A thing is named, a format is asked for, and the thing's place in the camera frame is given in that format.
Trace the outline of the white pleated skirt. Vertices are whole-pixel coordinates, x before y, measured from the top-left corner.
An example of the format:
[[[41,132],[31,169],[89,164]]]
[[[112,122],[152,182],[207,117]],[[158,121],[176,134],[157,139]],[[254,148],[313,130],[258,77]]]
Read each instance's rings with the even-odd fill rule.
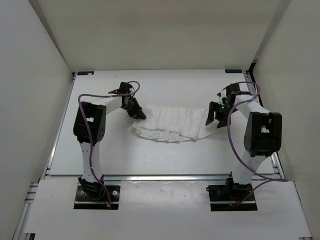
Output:
[[[129,130],[154,142],[196,142],[212,135],[217,123],[206,125],[208,110],[203,108],[172,107],[145,104],[145,120],[134,120]]]

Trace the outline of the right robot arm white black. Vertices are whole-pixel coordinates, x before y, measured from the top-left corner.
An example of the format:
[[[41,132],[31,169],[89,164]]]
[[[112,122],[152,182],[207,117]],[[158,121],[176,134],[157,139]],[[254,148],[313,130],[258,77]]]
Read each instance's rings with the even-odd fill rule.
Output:
[[[217,120],[217,128],[227,127],[230,139],[231,115],[234,111],[239,111],[247,119],[247,124],[243,137],[243,155],[236,155],[239,164],[230,173],[224,188],[230,200],[238,199],[243,190],[249,188],[261,163],[279,151],[282,142],[282,115],[265,109],[248,94],[230,99],[224,97],[221,102],[210,102],[205,124]]]

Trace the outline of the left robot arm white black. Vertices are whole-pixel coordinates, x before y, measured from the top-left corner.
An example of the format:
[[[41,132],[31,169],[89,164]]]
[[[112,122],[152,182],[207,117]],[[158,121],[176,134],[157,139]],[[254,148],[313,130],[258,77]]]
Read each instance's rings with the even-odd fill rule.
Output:
[[[132,96],[111,96],[97,102],[78,101],[73,126],[73,134],[80,144],[83,161],[83,175],[78,181],[93,200],[100,200],[105,194],[100,142],[106,133],[107,115],[117,109],[125,110],[135,120],[147,118],[137,99]]]

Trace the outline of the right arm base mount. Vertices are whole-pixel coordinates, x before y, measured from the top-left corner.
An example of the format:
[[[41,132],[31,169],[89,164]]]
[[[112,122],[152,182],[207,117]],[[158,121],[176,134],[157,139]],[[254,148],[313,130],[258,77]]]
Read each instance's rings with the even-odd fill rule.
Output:
[[[232,177],[225,184],[211,184],[206,187],[209,195],[211,212],[257,211],[253,186],[234,183]]]

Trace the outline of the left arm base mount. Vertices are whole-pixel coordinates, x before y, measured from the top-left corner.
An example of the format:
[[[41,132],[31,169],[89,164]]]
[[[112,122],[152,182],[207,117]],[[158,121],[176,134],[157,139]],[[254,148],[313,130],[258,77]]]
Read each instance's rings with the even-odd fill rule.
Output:
[[[105,187],[108,190],[110,201],[103,187],[100,187],[98,194],[88,194],[88,191],[85,191],[79,183],[76,189],[73,208],[75,210],[118,210],[121,186],[119,184],[112,184]]]

